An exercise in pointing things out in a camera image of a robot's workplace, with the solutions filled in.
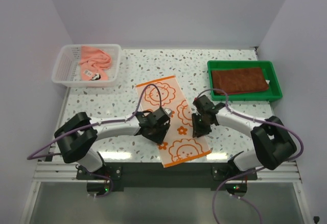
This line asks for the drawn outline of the orange patterned cream towel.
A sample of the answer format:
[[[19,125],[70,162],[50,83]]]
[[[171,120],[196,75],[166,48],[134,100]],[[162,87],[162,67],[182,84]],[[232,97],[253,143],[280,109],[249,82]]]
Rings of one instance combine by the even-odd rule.
[[[175,76],[138,84],[143,110],[155,111],[162,104],[172,112],[170,128],[158,146],[161,163],[168,168],[211,153],[204,137],[193,138],[192,111]]]

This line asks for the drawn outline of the brown towel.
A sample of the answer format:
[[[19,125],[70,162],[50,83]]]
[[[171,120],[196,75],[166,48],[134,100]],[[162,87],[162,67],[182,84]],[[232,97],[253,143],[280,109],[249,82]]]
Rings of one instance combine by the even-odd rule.
[[[264,92],[269,89],[261,68],[211,71],[213,88],[229,95]]]

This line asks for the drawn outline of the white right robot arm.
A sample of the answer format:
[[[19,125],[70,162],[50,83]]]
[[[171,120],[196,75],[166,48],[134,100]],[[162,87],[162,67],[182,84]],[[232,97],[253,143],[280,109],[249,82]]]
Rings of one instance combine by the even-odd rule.
[[[240,179],[246,171],[256,167],[274,170],[289,159],[297,147],[280,119],[256,119],[238,113],[224,103],[213,104],[205,95],[195,98],[197,112],[192,114],[193,137],[199,138],[212,132],[211,126],[234,129],[252,139],[254,149],[234,155],[227,167],[228,175]]]

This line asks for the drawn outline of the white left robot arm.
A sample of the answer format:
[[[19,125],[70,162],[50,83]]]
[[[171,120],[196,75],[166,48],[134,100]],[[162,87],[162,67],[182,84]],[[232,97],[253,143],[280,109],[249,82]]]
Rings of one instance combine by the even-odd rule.
[[[78,163],[98,180],[105,176],[106,166],[102,156],[91,149],[94,142],[118,136],[142,136],[161,145],[170,128],[171,115],[172,111],[164,107],[113,120],[90,118],[80,112],[55,132],[55,142],[65,163]]]

